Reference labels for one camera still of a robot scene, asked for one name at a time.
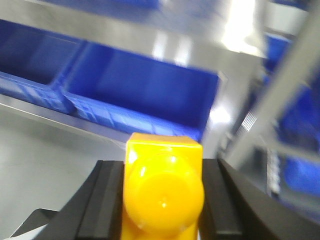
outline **yellow plastic object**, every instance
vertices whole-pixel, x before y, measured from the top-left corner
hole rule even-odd
[[[134,133],[126,147],[121,240],[196,240],[202,146],[186,136]]]

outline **yellow cap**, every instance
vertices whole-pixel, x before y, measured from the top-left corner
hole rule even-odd
[[[193,224],[204,202],[199,174],[181,156],[137,159],[124,190],[129,218],[143,231],[173,236]]]

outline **gray floor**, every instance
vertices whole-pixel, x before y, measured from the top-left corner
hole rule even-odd
[[[0,111],[0,239],[35,209],[61,209],[97,160],[124,157],[111,141]]]

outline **stainless steel shelf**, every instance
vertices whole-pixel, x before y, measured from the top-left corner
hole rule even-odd
[[[310,13],[292,48],[272,76],[272,83],[247,113],[235,141],[227,150],[225,159],[236,169],[245,163],[257,139],[263,138],[263,134],[281,115],[300,87],[309,84],[313,80],[313,74],[319,69],[320,45],[317,39],[320,38],[320,1],[312,3]]]
[[[226,53],[263,57],[264,2],[163,0],[147,9],[112,0],[1,0],[0,19],[220,71]]]
[[[130,137],[124,132],[0,94],[0,113],[3,111],[21,116],[19,119],[28,118],[82,137],[111,141],[123,150]]]

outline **blue storage bin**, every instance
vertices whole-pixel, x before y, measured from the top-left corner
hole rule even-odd
[[[263,65],[268,72],[273,73],[278,63],[286,54],[291,42],[292,41],[280,36],[266,36],[267,53]]]
[[[88,44],[65,95],[83,119],[127,133],[190,136],[199,141],[218,76]]]
[[[320,197],[320,163],[289,157],[284,178],[291,189]]]
[[[0,94],[62,113],[74,110],[61,86],[83,41],[3,20],[0,33]]]

